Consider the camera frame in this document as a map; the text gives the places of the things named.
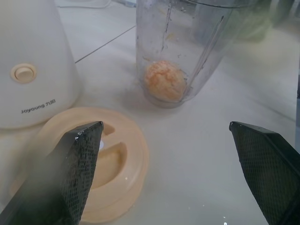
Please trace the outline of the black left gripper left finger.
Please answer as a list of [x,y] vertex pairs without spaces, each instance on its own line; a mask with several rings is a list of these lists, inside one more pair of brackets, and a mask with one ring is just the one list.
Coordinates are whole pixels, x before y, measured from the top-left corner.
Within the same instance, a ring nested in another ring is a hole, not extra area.
[[0,214],[2,225],[77,225],[93,182],[103,122],[66,132]]

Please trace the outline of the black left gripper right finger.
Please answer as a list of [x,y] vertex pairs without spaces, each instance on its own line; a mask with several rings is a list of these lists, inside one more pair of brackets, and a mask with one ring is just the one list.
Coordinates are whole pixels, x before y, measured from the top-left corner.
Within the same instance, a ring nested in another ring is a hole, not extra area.
[[300,155],[278,133],[232,121],[247,185],[269,225],[300,223]]

